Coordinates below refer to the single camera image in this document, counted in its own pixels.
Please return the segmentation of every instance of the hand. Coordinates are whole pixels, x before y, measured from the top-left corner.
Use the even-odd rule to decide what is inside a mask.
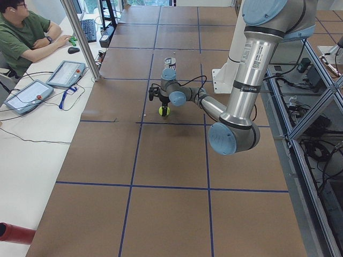
[[[34,42],[33,49],[38,49],[38,48],[46,47],[49,44],[50,44],[49,40],[46,37],[44,37],[44,38],[38,39],[38,40],[36,40],[36,42]]]
[[[58,47],[64,46],[66,43],[68,43],[71,35],[62,35],[55,41],[54,44],[57,44]]]

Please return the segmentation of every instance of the black hair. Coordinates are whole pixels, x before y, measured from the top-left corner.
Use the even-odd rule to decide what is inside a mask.
[[[24,2],[24,0],[0,0],[0,12],[5,13],[7,7],[17,9],[18,4],[22,2]]]

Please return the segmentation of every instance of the black keyboard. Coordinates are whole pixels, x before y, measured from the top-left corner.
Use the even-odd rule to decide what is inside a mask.
[[[85,32],[86,38],[88,42],[95,42],[96,41],[96,29],[95,29],[95,21],[92,19],[82,20],[81,21],[81,28]]]

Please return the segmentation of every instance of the tablet device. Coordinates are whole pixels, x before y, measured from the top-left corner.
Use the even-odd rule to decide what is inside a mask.
[[[52,87],[69,88],[79,80],[85,68],[84,63],[62,61],[47,80],[47,84]]]
[[[4,101],[4,104],[17,112],[25,114],[43,102],[54,89],[40,80],[34,80],[15,95]]]

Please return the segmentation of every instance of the white can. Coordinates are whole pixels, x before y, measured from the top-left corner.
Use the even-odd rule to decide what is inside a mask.
[[[165,69],[166,68],[176,70],[176,59],[174,57],[167,57],[165,59]]]

